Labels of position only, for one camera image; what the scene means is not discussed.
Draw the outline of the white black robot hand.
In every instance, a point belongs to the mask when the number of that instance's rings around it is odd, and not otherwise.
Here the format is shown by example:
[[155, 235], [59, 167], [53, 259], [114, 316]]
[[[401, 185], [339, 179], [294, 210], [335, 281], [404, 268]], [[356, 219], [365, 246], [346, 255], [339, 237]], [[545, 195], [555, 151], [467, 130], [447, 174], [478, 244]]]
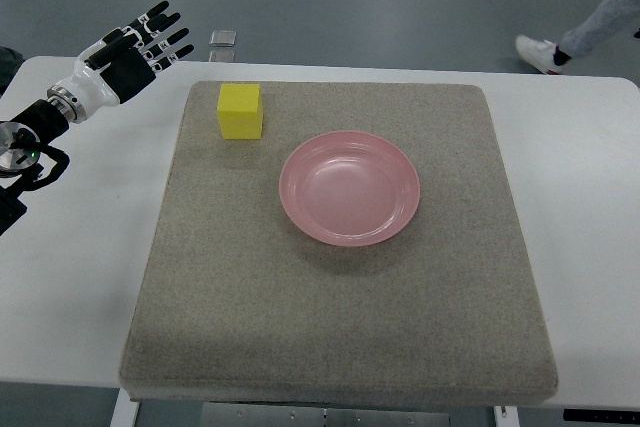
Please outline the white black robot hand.
[[67, 121], [82, 123], [102, 107], [115, 107], [137, 96], [157, 76], [189, 55], [194, 46], [179, 46], [188, 34], [166, 31], [180, 20], [167, 14], [164, 0], [130, 23], [117, 27], [81, 52], [72, 74], [47, 92], [47, 101]]

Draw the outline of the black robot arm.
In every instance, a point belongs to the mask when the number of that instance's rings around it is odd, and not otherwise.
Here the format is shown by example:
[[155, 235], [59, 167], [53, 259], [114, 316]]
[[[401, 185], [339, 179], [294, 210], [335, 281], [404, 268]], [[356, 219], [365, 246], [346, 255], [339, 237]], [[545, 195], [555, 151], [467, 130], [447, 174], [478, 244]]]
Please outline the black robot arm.
[[1, 189], [1, 231], [27, 212], [20, 200], [56, 182], [70, 164], [69, 156], [51, 143], [69, 130], [71, 111], [53, 98], [38, 100], [1, 123], [1, 177], [13, 183]]

